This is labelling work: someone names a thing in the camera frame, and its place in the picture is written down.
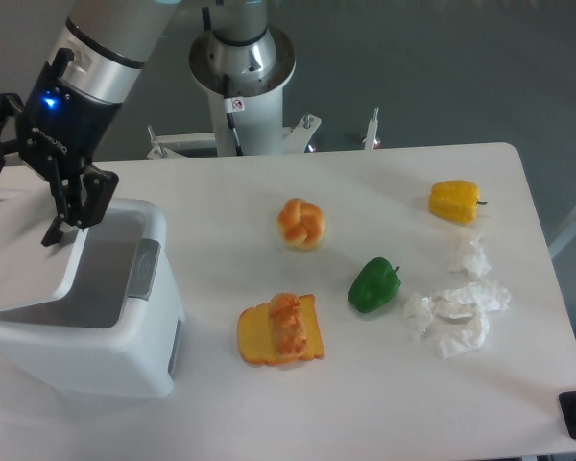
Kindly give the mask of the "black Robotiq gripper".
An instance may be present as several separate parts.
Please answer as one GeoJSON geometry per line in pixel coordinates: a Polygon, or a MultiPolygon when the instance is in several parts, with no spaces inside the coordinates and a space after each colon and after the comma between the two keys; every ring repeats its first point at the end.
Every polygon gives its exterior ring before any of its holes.
{"type": "Polygon", "coordinates": [[[17,94],[0,93],[0,173],[5,155],[17,151],[16,140],[1,141],[7,122],[16,117],[21,158],[50,184],[57,215],[41,240],[44,247],[60,243],[62,224],[83,230],[103,220],[119,177],[91,163],[120,108],[64,85],[48,66],[24,107],[17,94]]]}

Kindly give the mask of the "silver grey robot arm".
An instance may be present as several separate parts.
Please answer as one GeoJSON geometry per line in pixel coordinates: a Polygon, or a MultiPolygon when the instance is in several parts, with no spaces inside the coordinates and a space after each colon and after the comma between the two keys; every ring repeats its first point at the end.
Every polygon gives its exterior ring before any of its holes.
{"type": "MultiPolygon", "coordinates": [[[[55,201],[44,246],[60,242],[63,226],[102,221],[118,178],[96,168],[93,153],[177,8],[175,1],[79,1],[29,98],[0,93],[0,173],[17,153],[49,183],[55,201]]],[[[218,153],[280,153],[266,4],[204,1],[201,10],[204,32],[190,62],[208,94],[218,153]]]]}

